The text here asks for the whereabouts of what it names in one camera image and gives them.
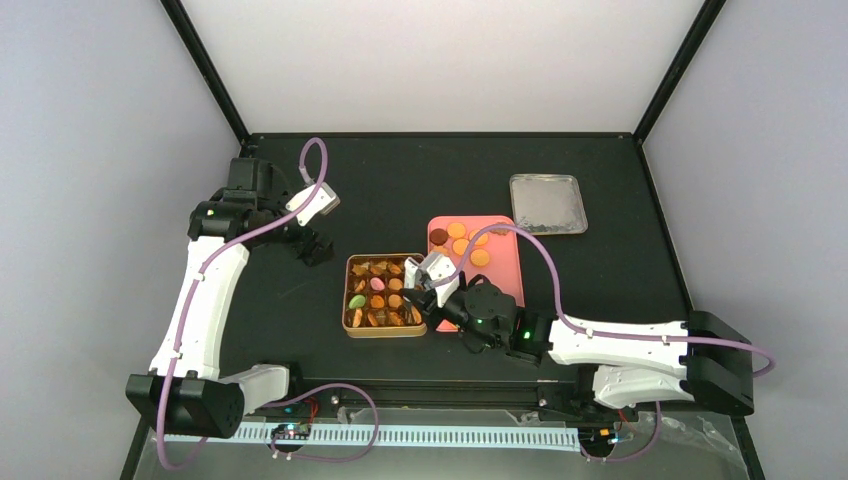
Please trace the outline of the green round cookie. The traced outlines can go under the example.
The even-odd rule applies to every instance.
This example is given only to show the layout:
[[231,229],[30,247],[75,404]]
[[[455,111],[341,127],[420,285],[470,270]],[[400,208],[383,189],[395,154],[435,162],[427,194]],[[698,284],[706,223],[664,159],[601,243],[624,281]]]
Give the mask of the green round cookie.
[[367,303],[367,297],[362,294],[354,295],[348,302],[349,309],[363,308]]

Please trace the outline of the pink round cookie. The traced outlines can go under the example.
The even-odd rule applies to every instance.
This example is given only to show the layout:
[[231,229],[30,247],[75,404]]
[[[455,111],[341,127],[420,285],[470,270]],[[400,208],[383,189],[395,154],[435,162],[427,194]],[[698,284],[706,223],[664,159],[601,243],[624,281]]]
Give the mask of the pink round cookie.
[[378,277],[372,277],[369,280],[369,286],[373,292],[382,292],[386,289],[384,281]]

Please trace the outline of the gold cookie tin box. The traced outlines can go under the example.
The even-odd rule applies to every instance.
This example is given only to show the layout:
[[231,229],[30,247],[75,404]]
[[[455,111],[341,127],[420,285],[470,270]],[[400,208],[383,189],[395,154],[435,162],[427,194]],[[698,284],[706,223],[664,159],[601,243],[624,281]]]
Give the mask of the gold cookie tin box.
[[[400,290],[404,288],[404,261],[413,253],[357,254],[346,262],[342,327],[354,339],[411,338],[427,332],[420,314],[407,304]],[[386,289],[373,292],[372,277],[381,278]],[[354,295],[367,297],[360,309],[349,309]]]

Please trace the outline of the silver tin lid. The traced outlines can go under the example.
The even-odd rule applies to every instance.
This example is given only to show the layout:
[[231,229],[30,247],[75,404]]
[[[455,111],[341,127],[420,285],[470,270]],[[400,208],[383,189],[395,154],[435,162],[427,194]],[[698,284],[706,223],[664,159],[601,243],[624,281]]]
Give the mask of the silver tin lid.
[[588,230],[577,179],[564,174],[514,174],[509,180],[512,218],[536,236],[578,235]]

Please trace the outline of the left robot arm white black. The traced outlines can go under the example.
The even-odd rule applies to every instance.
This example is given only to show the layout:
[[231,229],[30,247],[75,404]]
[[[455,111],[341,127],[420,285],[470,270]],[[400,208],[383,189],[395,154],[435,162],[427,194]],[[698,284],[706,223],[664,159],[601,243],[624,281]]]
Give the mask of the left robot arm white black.
[[230,438],[242,418],[283,398],[285,365],[257,364],[223,377],[219,360],[232,297],[253,248],[290,246],[307,266],[329,260],[331,240],[309,227],[340,200],[308,182],[294,191],[268,161],[234,158],[227,184],[190,215],[185,277],[168,331],[147,373],[128,378],[125,394],[141,417],[172,435]]

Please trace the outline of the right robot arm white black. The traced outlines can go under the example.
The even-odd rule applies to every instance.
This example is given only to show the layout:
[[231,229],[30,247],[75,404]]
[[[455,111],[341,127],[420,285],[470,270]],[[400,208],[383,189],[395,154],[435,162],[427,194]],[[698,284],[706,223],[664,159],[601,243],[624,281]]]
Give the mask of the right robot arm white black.
[[654,402],[692,402],[728,416],[755,410],[751,344],[712,313],[654,324],[559,319],[518,306],[482,275],[469,284],[407,280],[401,295],[427,323],[453,324],[474,351],[591,366],[591,379],[569,392],[572,410],[585,419]]

